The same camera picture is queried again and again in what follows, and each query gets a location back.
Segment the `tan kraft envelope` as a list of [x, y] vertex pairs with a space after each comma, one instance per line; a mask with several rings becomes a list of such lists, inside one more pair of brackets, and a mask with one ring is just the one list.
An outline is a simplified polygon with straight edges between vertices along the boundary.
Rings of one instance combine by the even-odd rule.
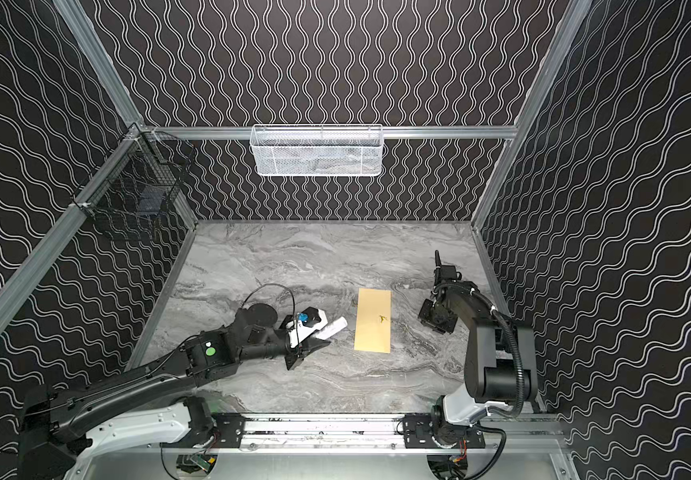
[[355, 350], [391, 353], [391, 292], [359, 289]]

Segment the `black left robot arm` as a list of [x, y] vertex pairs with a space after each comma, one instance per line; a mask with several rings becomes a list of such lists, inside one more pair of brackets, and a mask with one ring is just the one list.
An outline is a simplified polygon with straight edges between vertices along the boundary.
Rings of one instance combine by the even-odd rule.
[[318, 338], [326, 314], [309, 307], [285, 320], [267, 304], [240, 308], [227, 326], [191, 335], [171, 352], [81, 388], [39, 385], [18, 416], [17, 475], [55, 479], [94, 446], [89, 433], [103, 422], [163, 396], [233, 376], [243, 362], [281, 357], [293, 370], [309, 354], [329, 346]]

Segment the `small glue stick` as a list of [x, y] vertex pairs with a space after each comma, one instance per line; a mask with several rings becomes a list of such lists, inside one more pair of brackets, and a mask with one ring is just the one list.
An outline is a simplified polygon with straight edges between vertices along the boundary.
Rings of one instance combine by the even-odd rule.
[[349, 322], [347, 322], [347, 320], [344, 317], [339, 317], [337, 318], [337, 320], [334, 320], [333, 322], [327, 324], [325, 328], [321, 329], [320, 331], [317, 331], [313, 335], [313, 337], [319, 340], [327, 340], [332, 336], [335, 336], [342, 330], [345, 330], [345, 328], [347, 328], [347, 325], [349, 325]]

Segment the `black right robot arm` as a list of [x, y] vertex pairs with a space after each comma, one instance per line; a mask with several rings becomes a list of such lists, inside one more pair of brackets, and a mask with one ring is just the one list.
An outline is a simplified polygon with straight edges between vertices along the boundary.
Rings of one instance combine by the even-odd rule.
[[469, 332], [463, 384], [435, 408], [442, 426], [469, 426], [493, 415], [517, 418], [537, 396], [533, 330], [501, 312], [455, 266], [437, 262], [419, 321], [439, 334], [459, 324]]

